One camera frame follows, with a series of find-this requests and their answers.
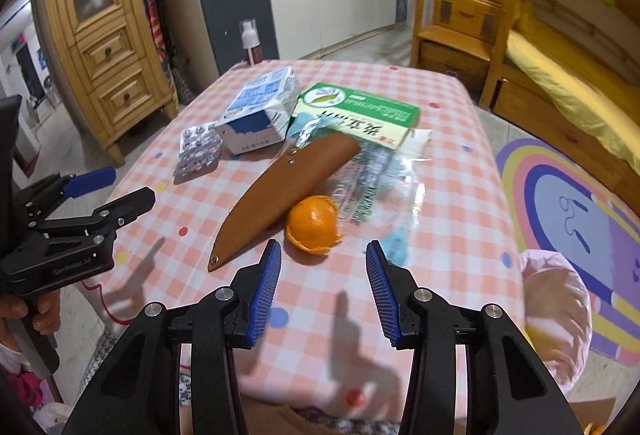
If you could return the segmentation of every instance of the knife sheath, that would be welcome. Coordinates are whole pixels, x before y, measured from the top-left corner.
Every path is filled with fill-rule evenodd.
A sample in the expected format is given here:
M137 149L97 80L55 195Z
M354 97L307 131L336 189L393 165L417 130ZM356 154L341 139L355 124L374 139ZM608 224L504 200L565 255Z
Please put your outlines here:
M209 272L222 267L359 150L353 137L336 132L278 158L226 217L209 256Z

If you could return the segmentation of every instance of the metal rivet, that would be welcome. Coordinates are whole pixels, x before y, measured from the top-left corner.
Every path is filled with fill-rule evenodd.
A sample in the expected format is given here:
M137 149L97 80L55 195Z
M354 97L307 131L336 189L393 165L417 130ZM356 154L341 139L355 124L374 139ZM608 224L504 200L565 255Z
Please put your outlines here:
M216 299L220 301L229 301L234 296L234 290L231 287L221 287L216 290Z
M494 305L493 303L491 305L487 305L486 309L484 309L484 312L486 312L487 316L494 319L498 319L500 316L502 316L502 309L497 305Z
M146 307L145 307L145 314L146 316L149 317L153 317L153 316L158 316L158 314L162 312L162 305L159 303L149 303Z
M433 294L429 289L418 289L414 292L414 298L418 301L431 301Z

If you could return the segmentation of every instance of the marble floor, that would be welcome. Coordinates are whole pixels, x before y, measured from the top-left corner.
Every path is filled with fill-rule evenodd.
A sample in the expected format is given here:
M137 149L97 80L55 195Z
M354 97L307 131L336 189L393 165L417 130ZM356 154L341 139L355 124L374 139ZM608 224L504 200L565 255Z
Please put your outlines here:
M400 27L332 52L323 59L408 66L410 38L411 29ZM508 142L529 136L525 131L491 113L480 108L476 110L494 154ZM121 146L126 155L126 163L116 170L117 180L122 179L167 123L164 115L158 112L148 119L144 129L136 135L123 138ZM43 148L31 180L52 172L82 173L108 164L106 154L91 137L78 133L62 106L43 123L38 135L43 139ZM105 188L77 201L68 200L55 216L89 214L106 202L110 192L111 188ZM62 397L69 404L74 404L78 399L82 374L104 325L76 288L63 291L62 325L56 336L61 366L55 378ZM640 365L626 367L591 352L583 376L568 397L571 401L616 397L614 411L617 412L639 379Z

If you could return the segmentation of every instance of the checkered tablecloth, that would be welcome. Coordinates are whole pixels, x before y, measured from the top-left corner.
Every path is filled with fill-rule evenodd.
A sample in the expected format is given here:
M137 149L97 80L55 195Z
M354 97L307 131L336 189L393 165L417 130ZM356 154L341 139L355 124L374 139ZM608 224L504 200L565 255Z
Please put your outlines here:
M498 303L522 326L522 278L508 204L464 87L412 68L272 61L236 66L218 79L158 136L114 191L112 198L142 186L156 191L153 210L118 232L115 268L84 282L114 332L121 333L148 302L169 308L195 303L228 285L238 268L258 261L269 235L207 272L220 225L278 148L224 156L216 170L178 185L172 173L182 129L215 120L245 82L284 65L293 67L303 88L324 81L420 106L419 128L433 134L430 160L420 170L426 193L405 267L418 285L451 304L479 309ZM412 353L397 352L383 337L364 254L343 241L321 263L304 265L281 229L270 236L285 247L282 271L264 338L252 351L236 351L242 391L340 417L399 419ZM188 352L182 363L188 368ZM465 413L465 356L459 347L456 414Z

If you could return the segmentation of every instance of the rainbow rug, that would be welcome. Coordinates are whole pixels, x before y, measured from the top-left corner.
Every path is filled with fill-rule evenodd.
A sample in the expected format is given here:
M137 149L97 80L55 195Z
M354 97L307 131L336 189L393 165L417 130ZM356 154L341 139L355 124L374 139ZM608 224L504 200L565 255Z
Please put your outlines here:
M573 161L537 139L496 158L520 251L562 253L591 296L591 348L640 362L640 220Z

